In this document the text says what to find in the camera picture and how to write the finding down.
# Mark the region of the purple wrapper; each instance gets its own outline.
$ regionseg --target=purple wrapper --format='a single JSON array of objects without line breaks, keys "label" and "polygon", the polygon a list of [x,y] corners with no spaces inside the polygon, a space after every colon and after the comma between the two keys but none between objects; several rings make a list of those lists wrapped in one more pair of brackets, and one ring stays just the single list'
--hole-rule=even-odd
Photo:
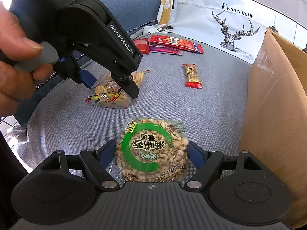
[{"label": "purple wrapper", "polygon": [[166,54],[175,54],[175,55],[182,55],[183,52],[183,50],[175,47],[169,47],[158,44],[150,44],[149,50],[152,53],[166,53]]}]

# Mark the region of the red snack package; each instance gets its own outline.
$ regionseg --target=red snack package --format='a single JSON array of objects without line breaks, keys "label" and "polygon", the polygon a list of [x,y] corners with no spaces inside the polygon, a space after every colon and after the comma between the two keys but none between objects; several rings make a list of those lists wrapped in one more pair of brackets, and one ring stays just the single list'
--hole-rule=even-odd
[{"label": "red snack package", "polygon": [[148,39],[133,40],[133,42],[142,54],[144,54],[144,53],[149,54],[150,53]]},{"label": "red snack package", "polygon": [[200,44],[197,44],[192,41],[176,38],[176,37],[170,37],[170,36],[165,36],[165,35],[153,35],[151,36],[149,42],[171,46],[171,47],[187,50],[187,51],[194,52],[194,53],[204,53]]},{"label": "red snack package", "polygon": [[203,85],[198,78],[197,71],[196,71],[196,65],[195,64],[193,64],[193,65],[182,64],[182,65],[185,68],[186,74],[187,74],[187,81],[186,81],[185,85],[187,87],[202,89]]}]

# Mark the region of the human hand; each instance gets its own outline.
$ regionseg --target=human hand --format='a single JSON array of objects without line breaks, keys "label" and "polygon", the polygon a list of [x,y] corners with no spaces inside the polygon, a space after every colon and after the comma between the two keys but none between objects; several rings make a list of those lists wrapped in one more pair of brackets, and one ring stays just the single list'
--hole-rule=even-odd
[{"label": "human hand", "polygon": [[[43,47],[28,39],[19,25],[18,18],[6,10],[0,1],[0,49],[11,60],[33,59],[40,55]],[[34,81],[46,81],[53,71],[52,65],[42,64],[33,74],[19,71],[0,61],[0,116],[13,115],[18,100],[30,98]]]}]

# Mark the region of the cookie bag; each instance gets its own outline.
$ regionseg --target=cookie bag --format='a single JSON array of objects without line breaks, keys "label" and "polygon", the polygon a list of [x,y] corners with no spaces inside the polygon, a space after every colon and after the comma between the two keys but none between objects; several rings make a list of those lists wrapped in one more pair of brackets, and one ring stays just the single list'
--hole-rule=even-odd
[{"label": "cookie bag", "polygon": [[[133,72],[133,81],[140,88],[144,74],[150,70]],[[125,91],[113,80],[111,72],[107,70],[91,88],[93,95],[86,98],[85,103],[95,106],[103,106],[109,108],[127,108],[132,99]]]},{"label": "cookie bag", "polygon": [[188,165],[183,123],[130,118],[117,140],[111,175],[133,182],[181,181]]}]

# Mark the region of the green circle logo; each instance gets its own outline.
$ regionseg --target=green circle logo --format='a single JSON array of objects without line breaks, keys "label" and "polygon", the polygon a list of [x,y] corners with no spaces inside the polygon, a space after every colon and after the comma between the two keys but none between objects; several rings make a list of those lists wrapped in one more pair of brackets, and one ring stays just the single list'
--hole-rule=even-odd
[{"label": "green circle logo", "polygon": [[171,135],[163,129],[161,126],[156,125],[154,123],[139,123],[136,124],[135,128],[133,129],[132,133],[128,133],[124,136],[122,140],[122,153],[124,155],[124,158],[129,163],[129,165],[132,168],[135,168],[136,170],[140,170],[142,172],[152,172],[159,169],[158,163],[143,163],[135,158],[135,156],[131,153],[129,148],[129,142],[131,140],[131,137],[137,132],[141,130],[154,130],[159,132],[165,137],[165,141],[167,142],[169,147],[172,147],[173,144],[173,138]]}]

